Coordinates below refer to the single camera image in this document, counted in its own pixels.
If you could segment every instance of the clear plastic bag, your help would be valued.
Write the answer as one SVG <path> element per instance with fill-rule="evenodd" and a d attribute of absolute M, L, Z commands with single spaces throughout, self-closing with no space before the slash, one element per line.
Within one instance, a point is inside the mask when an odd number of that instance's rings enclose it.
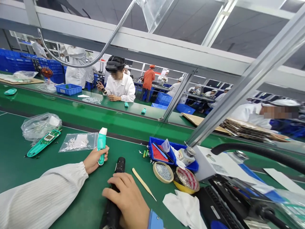
<path fill-rule="evenodd" d="M 94 149 L 97 146 L 98 133 L 67 134 L 59 152 L 72 152 Z"/>
<path fill-rule="evenodd" d="M 47 133 L 54 129 L 60 129 L 61 126 L 62 121 L 57 115 L 45 113 L 27 118 L 21 129 L 23 137 L 35 144 Z"/>
<path fill-rule="evenodd" d="M 34 78 L 38 72 L 31 72 L 31 71 L 17 71 L 13 74 L 14 77 L 21 80 L 29 80 Z"/>
<path fill-rule="evenodd" d="M 51 80 L 45 80 L 44 83 L 37 86 L 37 88 L 45 92 L 56 92 L 55 83 L 53 83 Z"/>

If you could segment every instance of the wooden stick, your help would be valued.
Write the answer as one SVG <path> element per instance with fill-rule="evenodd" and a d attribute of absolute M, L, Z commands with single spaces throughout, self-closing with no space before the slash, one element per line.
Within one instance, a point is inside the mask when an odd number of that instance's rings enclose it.
<path fill-rule="evenodd" d="M 142 178 L 139 176 L 139 174 L 136 172 L 136 170 L 134 168 L 132 168 L 132 172 L 136 176 L 136 178 L 138 178 L 138 180 L 143 185 L 143 187 L 146 189 L 146 191 L 149 194 L 151 194 L 151 196 L 155 199 L 155 201 L 157 201 L 156 198 L 153 196 L 152 192 L 150 191 L 149 187 L 147 186 L 147 184 L 145 184 L 145 182 L 142 180 Z"/>

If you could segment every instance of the display screen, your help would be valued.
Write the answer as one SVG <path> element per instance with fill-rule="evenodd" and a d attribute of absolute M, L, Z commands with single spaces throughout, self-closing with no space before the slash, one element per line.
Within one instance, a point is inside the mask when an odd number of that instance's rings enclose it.
<path fill-rule="evenodd" d="M 51 140 L 53 137 L 54 137 L 53 135 L 48 135 L 48 136 L 45 137 L 45 139 Z"/>

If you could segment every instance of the orange shirt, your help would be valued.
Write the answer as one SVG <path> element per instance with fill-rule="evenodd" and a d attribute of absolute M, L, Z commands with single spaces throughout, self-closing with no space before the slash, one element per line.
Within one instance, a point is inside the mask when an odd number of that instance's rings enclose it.
<path fill-rule="evenodd" d="M 155 72 L 152 69 L 148 69 L 144 73 L 144 83 L 143 88 L 150 90 L 152 88 L 152 82 L 155 80 Z"/>

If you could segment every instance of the blue wristband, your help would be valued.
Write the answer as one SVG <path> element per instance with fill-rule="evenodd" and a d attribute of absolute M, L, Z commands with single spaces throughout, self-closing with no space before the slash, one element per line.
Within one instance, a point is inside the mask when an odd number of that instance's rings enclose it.
<path fill-rule="evenodd" d="M 153 210 L 150 210 L 148 229 L 164 229 L 163 220 Z"/>

